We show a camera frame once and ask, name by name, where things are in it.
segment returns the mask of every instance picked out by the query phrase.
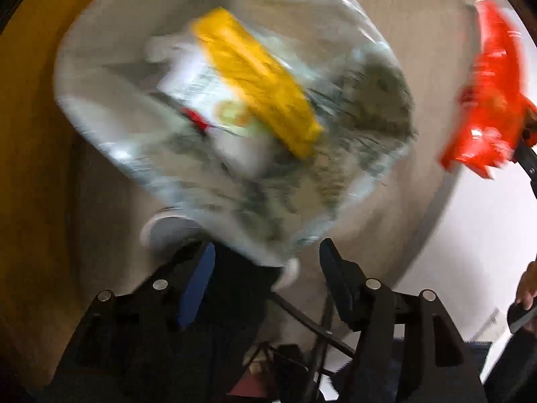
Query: red plastic bag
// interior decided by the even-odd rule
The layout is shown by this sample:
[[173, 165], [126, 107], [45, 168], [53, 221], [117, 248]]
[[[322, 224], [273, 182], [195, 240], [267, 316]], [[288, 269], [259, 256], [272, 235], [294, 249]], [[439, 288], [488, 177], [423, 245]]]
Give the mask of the red plastic bag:
[[473, 84], [458, 101], [465, 113], [442, 158], [449, 170], [459, 161], [484, 178], [488, 167], [509, 161], [522, 137], [527, 99], [521, 91], [519, 37], [493, 0], [478, 0], [481, 53]]

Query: human hand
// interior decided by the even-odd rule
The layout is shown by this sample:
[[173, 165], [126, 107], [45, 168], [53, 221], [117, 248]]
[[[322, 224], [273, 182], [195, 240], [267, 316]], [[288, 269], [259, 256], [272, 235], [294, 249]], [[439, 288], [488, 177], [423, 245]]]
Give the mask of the human hand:
[[[522, 304], [522, 307], [528, 311], [531, 309], [535, 297], [537, 297], [537, 262], [533, 261], [528, 264], [520, 278], [516, 303]], [[524, 329], [537, 336], [537, 318], [528, 321]]]

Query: yellow package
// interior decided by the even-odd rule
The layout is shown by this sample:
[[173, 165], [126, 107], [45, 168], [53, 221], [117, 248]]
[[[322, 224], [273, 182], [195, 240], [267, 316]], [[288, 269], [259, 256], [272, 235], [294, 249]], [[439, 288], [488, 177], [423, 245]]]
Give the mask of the yellow package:
[[197, 19], [192, 30], [225, 82], [299, 159], [322, 131], [300, 86], [227, 10]]

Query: yellow wall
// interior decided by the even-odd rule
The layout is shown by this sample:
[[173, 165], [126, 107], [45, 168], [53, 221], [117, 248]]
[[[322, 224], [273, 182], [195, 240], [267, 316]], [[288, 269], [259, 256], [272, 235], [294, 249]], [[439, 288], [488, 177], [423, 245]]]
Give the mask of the yellow wall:
[[24, 0], [0, 35], [0, 356], [31, 388], [52, 378], [82, 312], [65, 229], [75, 135], [52, 73], [90, 1]]

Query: silver screw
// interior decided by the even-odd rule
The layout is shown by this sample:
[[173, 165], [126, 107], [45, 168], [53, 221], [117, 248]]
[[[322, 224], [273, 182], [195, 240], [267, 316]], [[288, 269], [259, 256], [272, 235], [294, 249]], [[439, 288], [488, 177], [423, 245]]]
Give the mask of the silver screw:
[[167, 280], [159, 279], [153, 282], [153, 289], [163, 290], [167, 288]]
[[380, 288], [380, 282], [377, 279], [367, 279], [366, 286], [369, 289], [377, 290]]
[[99, 292], [99, 294], [97, 295], [97, 300], [99, 300], [99, 301], [108, 301], [108, 300], [110, 300], [111, 296], [112, 296], [112, 293], [108, 289], [105, 289], [105, 290], [102, 290], [101, 292]]
[[436, 300], [436, 294], [431, 290], [426, 289], [425, 291], [423, 291], [423, 298], [427, 301], [434, 301]]

